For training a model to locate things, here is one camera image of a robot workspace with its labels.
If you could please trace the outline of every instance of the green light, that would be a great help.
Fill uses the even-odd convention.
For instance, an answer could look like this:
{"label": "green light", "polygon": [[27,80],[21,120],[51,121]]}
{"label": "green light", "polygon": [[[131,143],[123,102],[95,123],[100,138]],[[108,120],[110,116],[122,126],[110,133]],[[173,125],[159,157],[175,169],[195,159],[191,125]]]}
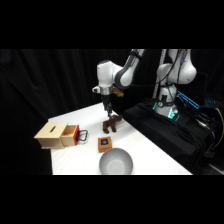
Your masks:
{"label": "green light", "polygon": [[154,107],[152,108],[153,110],[155,110],[157,103],[155,103]]}
{"label": "green light", "polygon": [[170,109],[170,113],[169,113],[169,115],[168,115],[168,118],[173,119],[174,116],[175,116],[175,114],[174,114],[174,112],[173,112],[173,109]]}

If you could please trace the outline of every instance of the small wooden block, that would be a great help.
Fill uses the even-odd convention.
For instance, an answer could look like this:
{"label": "small wooden block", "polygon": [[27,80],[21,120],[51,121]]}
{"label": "small wooden block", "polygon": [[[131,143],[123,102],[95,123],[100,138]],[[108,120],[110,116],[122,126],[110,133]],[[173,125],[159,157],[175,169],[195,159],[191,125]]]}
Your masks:
{"label": "small wooden block", "polygon": [[98,149],[99,152],[106,152],[109,149],[112,149],[112,141],[110,137],[99,138],[98,139]]}

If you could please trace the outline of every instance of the drawer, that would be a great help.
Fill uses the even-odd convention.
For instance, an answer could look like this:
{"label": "drawer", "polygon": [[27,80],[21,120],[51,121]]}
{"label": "drawer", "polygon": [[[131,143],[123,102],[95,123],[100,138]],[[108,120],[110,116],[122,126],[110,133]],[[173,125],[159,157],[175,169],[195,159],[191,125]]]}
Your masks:
{"label": "drawer", "polygon": [[42,149],[63,149],[78,144],[76,140],[78,132],[79,125],[48,122],[34,139],[39,141]]}

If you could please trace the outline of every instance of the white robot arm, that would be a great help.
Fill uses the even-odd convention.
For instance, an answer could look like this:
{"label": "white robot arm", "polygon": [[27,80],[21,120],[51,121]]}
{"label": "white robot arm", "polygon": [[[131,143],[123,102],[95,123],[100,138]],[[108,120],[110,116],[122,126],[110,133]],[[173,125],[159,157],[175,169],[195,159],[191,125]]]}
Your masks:
{"label": "white robot arm", "polygon": [[99,86],[93,88],[93,92],[101,94],[104,109],[108,112],[109,117],[112,114],[110,95],[113,84],[120,90],[127,89],[131,86],[144,52],[145,49],[132,49],[124,67],[118,66],[111,61],[102,61],[98,64],[97,76]]}
{"label": "white robot arm", "polygon": [[[111,61],[102,61],[98,64],[99,86],[93,88],[93,92],[101,94],[104,109],[108,112],[109,117],[112,114],[110,95],[113,84],[120,90],[131,86],[145,51],[146,49],[132,49],[124,67]],[[169,56],[173,64],[161,65],[157,71],[157,79],[161,88],[154,109],[156,113],[172,119],[178,112],[174,103],[177,93],[174,84],[189,84],[196,77],[197,71],[191,63],[190,49],[170,49]]]}

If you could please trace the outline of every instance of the table surface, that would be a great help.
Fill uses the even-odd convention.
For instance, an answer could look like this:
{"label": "table surface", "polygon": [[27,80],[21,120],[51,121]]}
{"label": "table surface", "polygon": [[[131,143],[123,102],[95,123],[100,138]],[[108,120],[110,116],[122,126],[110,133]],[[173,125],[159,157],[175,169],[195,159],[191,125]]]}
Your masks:
{"label": "table surface", "polygon": [[85,144],[51,150],[54,175],[101,175],[99,161],[103,154],[98,152],[98,138],[103,137],[111,137],[113,148],[124,149],[131,155],[132,175],[191,175],[125,120],[117,123],[117,133],[109,128],[110,134],[105,134],[102,125],[106,120],[102,103],[49,119],[49,122],[80,125],[80,130],[89,132]]}

